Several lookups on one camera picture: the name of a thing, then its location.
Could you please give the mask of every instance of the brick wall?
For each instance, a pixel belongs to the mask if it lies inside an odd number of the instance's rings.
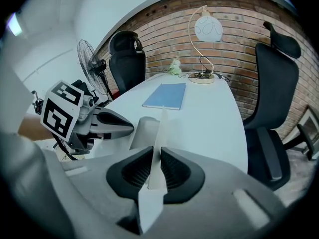
[[[191,38],[203,55],[209,57],[215,70],[230,78],[229,86],[243,119],[253,113],[257,102],[255,45],[270,43],[269,31],[263,27],[265,20],[279,33],[295,38],[302,49],[302,56],[295,60],[300,69],[297,89],[289,115],[278,129],[279,135],[284,137],[291,131],[307,104],[319,110],[319,57],[297,20],[270,0],[162,0],[142,10],[119,30],[139,35],[147,57],[147,78],[167,71],[175,57],[179,57],[182,70],[201,70],[199,56],[188,40],[187,23],[195,9],[205,4],[223,25],[222,41],[200,42],[193,29]],[[199,14],[193,18],[191,27],[198,18]],[[108,63],[107,44],[101,47],[98,56]],[[106,75],[110,88],[116,88],[109,68]]]

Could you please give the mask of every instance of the white table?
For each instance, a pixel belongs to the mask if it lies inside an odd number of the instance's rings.
[[[107,105],[136,128],[144,116],[160,120],[161,109],[142,103],[161,84],[186,83],[181,110],[167,110],[168,147],[179,148],[235,165],[247,173],[247,145],[244,126],[235,99],[224,80],[197,84],[187,77],[156,74]],[[90,157],[116,154],[129,149],[130,136],[96,141]]]

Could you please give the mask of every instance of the lamp base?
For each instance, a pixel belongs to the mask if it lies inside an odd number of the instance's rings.
[[[198,73],[190,74],[189,80],[191,82],[199,83],[199,84],[210,84],[214,82],[214,75],[212,74],[202,74],[203,76],[199,75]]]

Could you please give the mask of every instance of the fan grille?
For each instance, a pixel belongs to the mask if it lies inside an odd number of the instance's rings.
[[[93,47],[85,40],[79,41],[77,49],[80,65],[85,77],[92,87],[95,88],[99,93],[102,95],[107,95],[107,88],[101,79],[101,77],[104,77],[106,84],[108,84],[105,72],[102,71],[97,74],[94,72],[94,70],[92,70],[94,67],[101,65],[104,60],[98,59],[98,57],[94,54]]]

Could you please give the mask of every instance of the blue notebook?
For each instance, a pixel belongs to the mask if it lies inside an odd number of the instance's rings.
[[[180,110],[185,88],[186,83],[161,84],[142,106]]]

